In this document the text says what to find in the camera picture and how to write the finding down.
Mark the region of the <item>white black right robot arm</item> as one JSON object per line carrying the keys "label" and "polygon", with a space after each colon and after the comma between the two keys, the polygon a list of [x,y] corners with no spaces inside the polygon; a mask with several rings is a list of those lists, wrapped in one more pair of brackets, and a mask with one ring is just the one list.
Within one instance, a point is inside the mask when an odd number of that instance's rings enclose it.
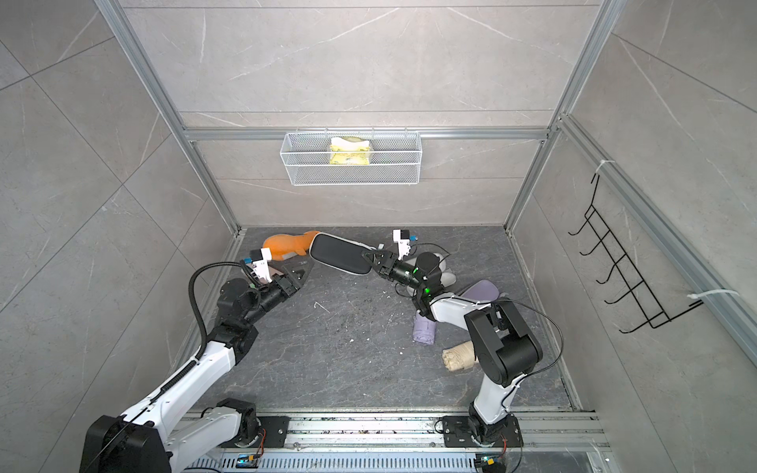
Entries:
{"label": "white black right robot arm", "polygon": [[399,259],[389,250],[364,250],[362,258],[380,277],[412,291],[422,317],[463,328],[473,355],[485,374],[472,403],[470,419],[476,427],[495,426],[510,413],[511,397],[520,382],[532,374],[543,350],[516,304],[457,295],[442,282],[442,259],[424,252],[415,262]]}

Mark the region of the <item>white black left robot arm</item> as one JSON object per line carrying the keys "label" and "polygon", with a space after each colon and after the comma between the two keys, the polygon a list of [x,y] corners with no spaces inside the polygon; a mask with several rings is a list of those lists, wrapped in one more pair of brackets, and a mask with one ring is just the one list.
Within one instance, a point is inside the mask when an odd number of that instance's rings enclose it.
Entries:
{"label": "white black left robot arm", "polygon": [[263,443],[265,431],[254,403],[224,399],[188,424],[194,404],[250,352],[256,323],[294,297],[313,270],[309,260],[274,267],[270,282],[244,275],[226,282],[212,328],[201,324],[197,354],[165,382],[117,417],[104,415],[88,429],[82,472],[179,472],[223,443]]}

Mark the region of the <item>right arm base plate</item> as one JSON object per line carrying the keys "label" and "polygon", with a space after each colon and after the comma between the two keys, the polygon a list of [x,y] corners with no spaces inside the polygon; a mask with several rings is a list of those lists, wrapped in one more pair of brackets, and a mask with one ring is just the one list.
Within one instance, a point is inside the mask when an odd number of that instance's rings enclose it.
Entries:
{"label": "right arm base plate", "polygon": [[446,447],[514,447],[522,446],[522,431],[516,416],[508,414],[496,424],[485,424],[475,416],[441,417],[441,431]]}

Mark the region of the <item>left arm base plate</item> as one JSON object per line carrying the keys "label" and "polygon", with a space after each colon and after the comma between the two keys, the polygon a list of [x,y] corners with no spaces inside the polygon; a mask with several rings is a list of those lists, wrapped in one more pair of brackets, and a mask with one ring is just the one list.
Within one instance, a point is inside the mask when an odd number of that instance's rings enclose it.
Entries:
{"label": "left arm base plate", "polygon": [[281,449],[286,443],[290,421],[291,418],[287,416],[263,416],[242,420],[238,435],[232,438],[228,445],[239,449],[260,445],[265,449]]}

